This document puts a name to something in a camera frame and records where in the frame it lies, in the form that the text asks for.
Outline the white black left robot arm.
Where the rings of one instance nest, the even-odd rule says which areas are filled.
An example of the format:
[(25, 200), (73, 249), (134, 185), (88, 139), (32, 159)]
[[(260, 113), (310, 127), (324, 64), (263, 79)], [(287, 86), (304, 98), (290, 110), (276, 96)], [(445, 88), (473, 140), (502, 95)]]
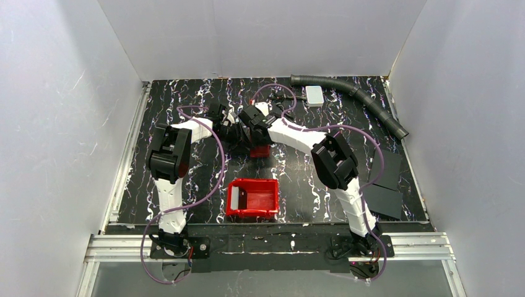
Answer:
[[(185, 114), (182, 106), (177, 111), (186, 121), (157, 125), (147, 157), (147, 167), (158, 192), (158, 226), (162, 232), (173, 235), (182, 234), (186, 226), (184, 211), (208, 200), (220, 188), (225, 170), (225, 152), (221, 141), (226, 139), (228, 130), (234, 128), (236, 123), (233, 109), (220, 103), (206, 108), (202, 118)], [(221, 157), (217, 183), (201, 200), (183, 205), (183, 178), (189, 170), (191, 144), (208, 137), (216, 140)]]

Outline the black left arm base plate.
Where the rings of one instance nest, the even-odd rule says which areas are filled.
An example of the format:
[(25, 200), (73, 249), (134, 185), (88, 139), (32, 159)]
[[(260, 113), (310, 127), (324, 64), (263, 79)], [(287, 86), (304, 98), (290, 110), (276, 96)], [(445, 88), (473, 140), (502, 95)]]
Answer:
[(187, 233), (171, 234), (158, 231), (149, 235), (152, 241), (152, 259), (207, 259), (210, 256), (210, 238), (192, 237)]

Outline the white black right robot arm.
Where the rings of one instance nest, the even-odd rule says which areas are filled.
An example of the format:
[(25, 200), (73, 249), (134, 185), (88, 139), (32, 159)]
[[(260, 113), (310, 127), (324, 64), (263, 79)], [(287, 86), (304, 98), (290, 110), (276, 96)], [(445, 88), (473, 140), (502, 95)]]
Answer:
[(342, 134), (340, 125), (307, 128), (274, 114), (265, 115), (249, 105), (239, 114), (256, 146), (288, 145), (309, 155), (319, 180), (332, 189), (347, 217), (350, 231), (366, 237), (376, 219), (363, 200), (358, 180), (358, 160)]

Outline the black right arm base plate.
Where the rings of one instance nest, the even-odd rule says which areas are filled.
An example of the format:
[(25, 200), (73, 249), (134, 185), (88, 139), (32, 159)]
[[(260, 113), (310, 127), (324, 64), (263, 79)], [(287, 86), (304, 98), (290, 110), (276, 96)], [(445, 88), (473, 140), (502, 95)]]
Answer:
[(372, 236), (360, 237), (357, 235), (333, 235), (328, 239), (328, 247), (324, 256), (329, 260), (339, 260), (349, 257), (365, 257), (374, 261), (386, 255), (394, 257), (394, 245), (388, 235), (379, 235), (384, 250), (380, 243)]

